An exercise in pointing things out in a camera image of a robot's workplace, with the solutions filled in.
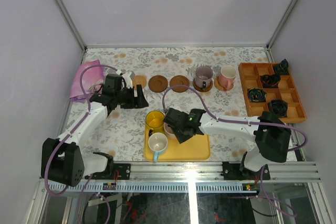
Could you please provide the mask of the salmon pink mug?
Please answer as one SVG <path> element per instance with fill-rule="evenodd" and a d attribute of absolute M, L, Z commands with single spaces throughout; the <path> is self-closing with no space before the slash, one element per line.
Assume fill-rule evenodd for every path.
<path fill-rule="evenodd" d="M 236 75 L 237 71 L 233 66 L 223 66 L 220 70 L 219 84 L 226 90 L 230 89 Z"/>

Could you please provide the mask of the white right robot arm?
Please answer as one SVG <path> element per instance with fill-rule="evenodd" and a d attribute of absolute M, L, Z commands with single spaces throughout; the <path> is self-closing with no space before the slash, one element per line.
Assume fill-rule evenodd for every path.
<path fill-rule="evenodd" d="M 239 166 L 240 175 L 251 179 L 269 163 L 284 163 L 287 160 L 291 130 L 271 112 L 261 116 L 217 118 L 202 109 L 185 113 L 169 108 L 164 122 L 170 126 L 177 140 L 182 144 L 195 135 L 229 135 L 244 138 L 256 144 L 243 155 Z"/>

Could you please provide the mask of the yellow glass mug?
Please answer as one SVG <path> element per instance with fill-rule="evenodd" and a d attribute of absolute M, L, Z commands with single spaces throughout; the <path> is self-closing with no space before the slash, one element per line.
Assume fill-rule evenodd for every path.
<path fill-rule="evenodd" d="M 151 111 L 145 118 L 146 128 L 148 129 L 147 136 L 153 133 L 164 133 L 164 114 L 160 111 Z"/>

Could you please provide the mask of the purple black-handled mug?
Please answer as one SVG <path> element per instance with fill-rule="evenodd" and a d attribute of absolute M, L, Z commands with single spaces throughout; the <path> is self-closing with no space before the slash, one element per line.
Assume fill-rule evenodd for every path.
<path fill-rule="evenodd" d="M 213 71 L 210 67 L 200 66 L 195 71 L 194 81 L 199 88 L 204 90 L 210 86 L 212 77 L 213 77 Z"/>

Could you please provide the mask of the white blue-handled mug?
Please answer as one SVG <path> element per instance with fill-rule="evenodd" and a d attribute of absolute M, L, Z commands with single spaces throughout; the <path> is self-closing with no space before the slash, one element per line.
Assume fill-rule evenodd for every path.
<path fill-rule="evenodd" d="M 153 161 L 157 162 L 160 155 L 164 154 L 167 149 L 168 139 L 163 133 L 153 133 L 149 137 L 148 146 L 154 154 Z"/>

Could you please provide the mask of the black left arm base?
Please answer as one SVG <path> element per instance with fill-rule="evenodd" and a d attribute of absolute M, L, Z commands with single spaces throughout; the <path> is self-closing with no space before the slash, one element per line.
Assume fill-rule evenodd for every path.
<path fill-rule="evenodd" d="M 85 158 L 85 179 L 92 175 L 92 179 L 100 180 L 129 180 L 131 164 L 115 163 L 113 156 L 105 153 L 94 153 Z"/>

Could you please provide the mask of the woven rattan coaster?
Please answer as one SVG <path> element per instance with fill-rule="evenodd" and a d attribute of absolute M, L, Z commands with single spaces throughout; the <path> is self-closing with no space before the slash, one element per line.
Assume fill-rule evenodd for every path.
<path fill-rule="evenodd" d="M 132 83 L 135 89 L 137 88 L 137 85 L 141 85 L 142 88 L 145 88 L 147 84 L 147 78 L 144 75 L 136 75 L 132 79 Z"/>
<path fill-rule="evenodd" d="M 216 77 L 215 80 L 214 80 L 214 85 L 215 87 L 219 90 L 219 91 L 229 91 L 231 90 L 233 87 L 234 87 L 234 84 L 232 83 L 230 85 L 230 87 L 228 89 L 226 89 L 225 87 L 222 87 L 220 84 L 219 84 L 219 77 Z"/>

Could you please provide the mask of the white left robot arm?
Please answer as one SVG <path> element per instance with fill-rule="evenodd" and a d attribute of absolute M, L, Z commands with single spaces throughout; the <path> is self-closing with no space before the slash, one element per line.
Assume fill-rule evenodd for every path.
<path fill-rule="evenodd" d="M 88 110 L 74 127 L 56 139 L 44 141 L 41 157 L 41 176 L 49 180 L 75 187 L 85 176 L 109 179 L 115 174 L 113 156 L 102 152 L 83 154 L 85 141 L 93 130 L 116 108 L 142 109 L 148 107 L 141 85 L 133 85 L 131 71 L 108 74 L 101 91 L 94 93 Z"/>

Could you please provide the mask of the light pink mug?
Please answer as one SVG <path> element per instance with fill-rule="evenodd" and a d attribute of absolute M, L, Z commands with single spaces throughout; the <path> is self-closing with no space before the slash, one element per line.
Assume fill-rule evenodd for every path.
<path fill-rule="evenodd" d="M 177 140 L 176 136 L 174 135 L 173 130 L 166 123 L 164 123 L 164 134 L 166 135 L 168 140 Z"/>

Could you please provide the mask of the brown wooden coaster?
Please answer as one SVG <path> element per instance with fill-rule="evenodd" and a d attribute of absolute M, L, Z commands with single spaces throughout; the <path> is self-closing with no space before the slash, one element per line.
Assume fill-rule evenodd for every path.
<path fill-rule="evenodd" d="M 187 87 L 190 86 L 190 81 L 187 77 L 182 75 L 174 76 L 170 80 L 170 87 L 173 87 L 174 92 L 182 93 L 188 90 Z"/>
<path fill-rule="evenodd" d="M 156 75 L 150 78 L 148 85 L 151 91 L 160 93 L 167 89 L 168 80 L 162 75 Z"/>
<path fill-rule="evenodd" d="M 209 86 L 208 86 L 207 88 L 202 89 L 202 88 L 200 88 L 199 86 L 197 86 L 195 80 L 193 80 L 193 87 L 194 87 L 197 91 L 199 91 L 199 92 L 208 92 L 208 91 L 210 91 L 210 90 L 212 89 L 212 87 L 213 87 L 213 81 L 211 80 L 211 82 L 209 83 Z"/>

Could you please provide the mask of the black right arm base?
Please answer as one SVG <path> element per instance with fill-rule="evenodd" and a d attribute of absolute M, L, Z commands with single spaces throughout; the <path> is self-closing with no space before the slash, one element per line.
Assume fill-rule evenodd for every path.
<path fill-rule="evenodd" d="M 270 180 L 270 173 L 267 173 L 268 165 L 266 165 L 265 170 L 261 173 L 261 169 L 257 172 L 250 171 L 244 167 L 245 161 L 244 154 L 240 163 L 237 162 L 222 162 L 222 173 L 221 176 L 225 180 L 256 180 L 263 176 L 263 179 Z"/>

